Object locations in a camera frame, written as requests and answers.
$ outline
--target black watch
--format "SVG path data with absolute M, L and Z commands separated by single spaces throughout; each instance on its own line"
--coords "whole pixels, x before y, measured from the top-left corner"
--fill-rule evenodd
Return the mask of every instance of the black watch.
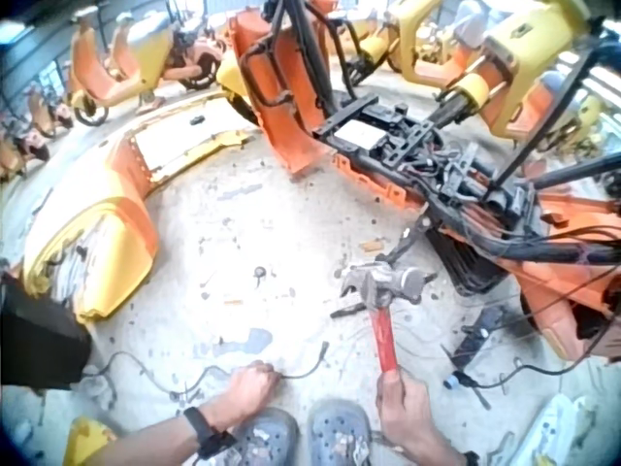
M 227 431 L 216 432 L 209 425 L 201 412 L 194 407 L 190 407 L 183 412 L 189 423 L 196 431 L 198 438 L 198 457 L 201 459 L 209 459 L 212 456 L 230 449 L 237 442 L 235 437 Z

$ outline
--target hammer head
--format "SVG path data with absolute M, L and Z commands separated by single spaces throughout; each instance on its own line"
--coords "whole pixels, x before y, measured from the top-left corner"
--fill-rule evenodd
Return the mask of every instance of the hammer head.
M 426 275 L 415 267 L 392 268 L 385 262 L 373 262 L 347 274 L 342 295 L 355 290 L 368 309 L 386 308 L 394 298 L 418 303 L 426 282 Z

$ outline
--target hammer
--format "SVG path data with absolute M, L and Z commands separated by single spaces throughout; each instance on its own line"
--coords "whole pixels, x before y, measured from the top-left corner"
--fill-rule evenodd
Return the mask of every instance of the hammer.
M 401 298 L 412 304 L 420 302 L 426 275 L 415 267 L 392 268 L 386 262 L 372 262 L 351 270 L 343 282 L 342 293 L 358 291 L 371 313 L 376 335 L 381 372 L 397 369 L 397 353 L 390 320 L 390 304 Z

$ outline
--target hand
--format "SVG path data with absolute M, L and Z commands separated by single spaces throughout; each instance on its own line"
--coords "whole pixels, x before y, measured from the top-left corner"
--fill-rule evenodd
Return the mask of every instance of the hand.
M 200 410 L 211 427 L 223 432 L 266 407 L 281 374 L 272 364 L 254 361 L 231 376 L 227 390 Z
M 386 439 L 405 449 L 417 464 L 466 464 L 466 458 L 436 428 L 424 383 L 402 377 L 398 371 L 382 374 L 377 380 L 376 405 Z

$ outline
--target white label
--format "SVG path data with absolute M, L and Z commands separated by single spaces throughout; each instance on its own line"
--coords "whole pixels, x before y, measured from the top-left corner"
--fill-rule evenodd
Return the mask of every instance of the white label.
M 370 124 L 353 119 L 348 121 L 334 135 L 359 148 L 371 150 L 386 135 L 386 132 L 374 128 Z

